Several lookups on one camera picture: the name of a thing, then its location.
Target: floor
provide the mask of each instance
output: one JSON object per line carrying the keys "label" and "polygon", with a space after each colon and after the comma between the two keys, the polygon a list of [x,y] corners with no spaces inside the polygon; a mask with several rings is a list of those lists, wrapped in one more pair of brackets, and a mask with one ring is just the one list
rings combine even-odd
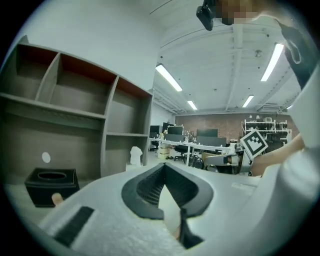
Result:
{"label": "floor", "polygon": [[[163,162],[173,162],[173,160],[163,160],[158,158],[158,154],[150,151],[148,152],[148,165],[154,165]],[[181,160],[177,160],[176,165],[184,165]],[[135,170],[138,167],[127,165],[126,171]],[[92,180],[79,181],[79,187],[82,189]],[[5,184],[4,188],[7,192],[7,196],[10,199],[12,205],[15,207],[17,214],[23,218],[28,219],[34,224],[38,225],[40,221],[52,210],[52,208],[39,208],[35,207],[24,185],[24,180],[19,177],[11,178],[10,184]],[[171,197],[169,191],[165,188],[161,193],[159,207],[165,211],[167,218],[165,222],[169,222],[169,226],[172,227],[172,231],[176,229],[176,225],[179,222],[179,208]]]}

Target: office chair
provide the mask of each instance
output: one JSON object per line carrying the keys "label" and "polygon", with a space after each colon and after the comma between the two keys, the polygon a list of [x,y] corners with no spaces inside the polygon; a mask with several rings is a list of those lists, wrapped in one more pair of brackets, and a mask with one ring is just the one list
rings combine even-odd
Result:
{"label": "office chair", "polygon": [[155,148],[150,149],[150,151],[155,150],[155,152],[157,153],[157,150],[159,148],[159,142],[158,141],[151,141],[151,144],[155,146]]}
{"label": "office chair", "polygon": [[183,145],[178,145],[174,148],[174,150],[181,153],[181,155],[175,156],[173,161],[176,161],[177,159],[182,159],[183,163],[185,164],[187,161],[186,153],[188,152],[188,147]]}

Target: black tissue box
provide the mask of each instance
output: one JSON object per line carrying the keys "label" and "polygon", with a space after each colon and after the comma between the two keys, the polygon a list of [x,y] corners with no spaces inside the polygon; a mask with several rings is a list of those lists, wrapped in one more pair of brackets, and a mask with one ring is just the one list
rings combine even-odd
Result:
{"label": "black tissue box", "polygon": [[36,168],[24,184],[36,207],[54,207],[54,193],[66,199],[79,190],[76,169]]}

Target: fluorescent light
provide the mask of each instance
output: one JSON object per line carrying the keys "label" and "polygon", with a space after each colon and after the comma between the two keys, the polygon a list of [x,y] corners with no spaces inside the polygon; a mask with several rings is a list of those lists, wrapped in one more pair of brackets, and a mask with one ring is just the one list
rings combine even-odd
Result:
{"label": "fluorescent light", "polygon": [[272,57],[271,57],[270,62],[269,62],[269,65],[266,68],[263,77],[261,78],[262,82],[265,82],[265,81],[268,80],[269,76],[271,75],[272,71],[274,70],[274,68],[275,68],[275,66],[276,66],[276,64],[277,64],[277,62],[278,62],[278,60],[280,58],[280,55],[281,55],[283,49],[284,49],[284,45],[283,44],[277,43],[275,45]]}
{"label": "fluorescent light", "polygon": [[246,102],[243,104],[243,108],[245,108],[246,106],[248,106],[248,104],[250,103],[250,101],[254,98],[253,95],[249,95],[248,99],[246,100]]}
{"label": "fluorescent light", "polygon": [[176,82],[172,75],[169,74],[162,64],[156,66],[155,69],[173,86],[174,89],[176,89],[177,92],[182,91],[180,85]]}
{"label": "fluorescent light", "polygon": [[197,110],[197,107],[195,106],[195,104],[191,100],[189,100],[188,103],[191,106],[191,108],[193,108],[194,110]]}

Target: wooden shelf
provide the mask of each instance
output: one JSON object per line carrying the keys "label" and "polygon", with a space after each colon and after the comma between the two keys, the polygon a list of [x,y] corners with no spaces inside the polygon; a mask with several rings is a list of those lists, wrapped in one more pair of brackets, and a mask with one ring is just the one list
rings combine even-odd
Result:
{"label": "wooden shelf", "polygon": [[125,133],[125,132],[106,132],[107,136],[127,136],[127,137],[148,137],[148,134],[139,134],[139,133]]}
{"label": "wooden shelf", "polygon": [[148,93],[144,95],[141,98],[116,89],[110,105],[107,131],[147,134],[150,129],[152,96]]}
{"label": "wooden shelf", "polygon": [[148,153],[148,137],[141,136],[106,136],[105,165],[101,176],[109,176],[126,171],[126,164],[130,162],[130,151],[133,146],[141,149],[141,163],[146,165]]}
{"label": "wooden shelf", "polygon": [[47,109],[47,110],[59,111],[62,113],[77,115],[77,116],[81,116],[81,117],[88,117],[88,118],[101,119],[101,120],[104,120],[106,118],[102,114],[96,114],[96,113],[91,113],[91,112],[86,112],[86,111],[81,111],[81,110],[75,110],[75,109],[63,107],[63,106],[56,106],[56,105],[43,103],[43,102],[31,100],[31,99],[26,99],[26,98],[14,96],[14,95],[6,94],[6,93],[0,93],[0,98],[8,99],[8,100],[11,100],[14,102],[23,103],[26,105],[31,105],[31,106],[35,106],[35,107],[39,107],[39,108],[43,108],[43,109]]}
{"label": "wooden shelf", "polygon": [[24,36],[0,74],[4,173],[76,168],[80,179],[98,179],[124,172],[133,146],[146,165],[152,100],[124,77]]}
{"label": "wooden shelf", "polygon": [[59,107],[5,93],[0,93],[0,98],[6,100],[6,102],[2,100],[6,113],[47,123],[101,130],[101,120],[105,119],[103,115]]}
{"label": "wooden shelf", "polygon": [[34,100],[57,54],[57,51],[18,44],[1,72],[0,92]]}

